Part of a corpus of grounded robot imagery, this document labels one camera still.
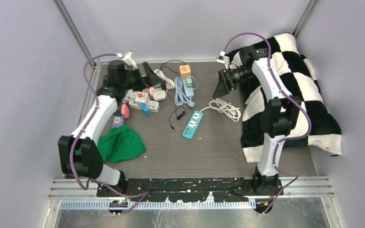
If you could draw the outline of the green plug adapter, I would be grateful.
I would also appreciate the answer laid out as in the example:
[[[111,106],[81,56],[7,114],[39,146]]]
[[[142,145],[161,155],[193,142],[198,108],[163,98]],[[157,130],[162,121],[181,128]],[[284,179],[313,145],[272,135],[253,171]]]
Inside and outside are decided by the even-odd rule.
[[[192,87],[192,79],[190,77],[186,78],[186,87],[191,88]]]

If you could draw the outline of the light blue power strip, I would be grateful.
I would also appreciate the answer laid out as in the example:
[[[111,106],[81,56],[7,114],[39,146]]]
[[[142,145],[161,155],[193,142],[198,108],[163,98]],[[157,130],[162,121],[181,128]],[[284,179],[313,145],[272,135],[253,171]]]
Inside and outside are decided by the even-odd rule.
[[[192,87],[187,86],[186,80],[183,80],[183,89],[184,89],[185,96],[188,99],[191,99],[194,97],[194,89]]]

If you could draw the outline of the orange cube adapter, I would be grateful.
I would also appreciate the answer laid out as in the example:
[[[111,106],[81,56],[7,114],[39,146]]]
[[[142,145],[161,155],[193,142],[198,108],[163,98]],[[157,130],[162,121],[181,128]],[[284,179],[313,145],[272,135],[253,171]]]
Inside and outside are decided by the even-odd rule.
[[[186,78],[188,78],[189,76],[192,75],[191,68],[190,68],[189,65],[181,65],[181,66],[179,66],[179,71],[180,71],[180,78],[182,80],[185,80]]]

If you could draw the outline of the teal power strip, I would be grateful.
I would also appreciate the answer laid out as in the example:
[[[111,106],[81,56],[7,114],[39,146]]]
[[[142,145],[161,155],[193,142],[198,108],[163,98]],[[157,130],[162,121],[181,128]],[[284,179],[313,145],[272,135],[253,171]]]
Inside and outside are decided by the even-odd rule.
[[[192,139],[196,130],[198,129],[198,126],[203,118],[203,113],[200,111],[194,111],[191,118],[189,119],[182,136],[185,139]]]

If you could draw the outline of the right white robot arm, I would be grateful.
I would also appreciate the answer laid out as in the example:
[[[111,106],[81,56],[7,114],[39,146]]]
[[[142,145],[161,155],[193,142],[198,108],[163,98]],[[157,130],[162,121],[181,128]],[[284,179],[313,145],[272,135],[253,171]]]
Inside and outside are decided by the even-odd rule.
[[[264,133],[261,159],[250,182],[251,188],[259,195],[266,194],[278,186],[279,175],[276,169],[282,151],[284,138],[296,126],[301,99],[292,97],[279,78],[270,51],[267,48],[244,47],[242,64],[235,69],[228,66],[218,72],[219,81],[212,95],[213,99],[229,94],[237,85],[256,77],[267,99],[260,116],[260,128]]]

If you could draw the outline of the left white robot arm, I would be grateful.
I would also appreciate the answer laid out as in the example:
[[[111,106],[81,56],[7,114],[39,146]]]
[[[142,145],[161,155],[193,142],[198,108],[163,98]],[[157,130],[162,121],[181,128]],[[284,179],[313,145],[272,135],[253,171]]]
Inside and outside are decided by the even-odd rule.
[[[142,67],[145,76],[129,60],[110,61],[102,85],[93,93],[94,103],[86,117],[69,136],[62,135],[58,140],[64,174],[109,184],[108,190],[116,197],[126,193],[125,175],[105,164],[97,144],[107,121],[117,111],[127,91],[141,91],[161,82],[148,62],[143,62]]]

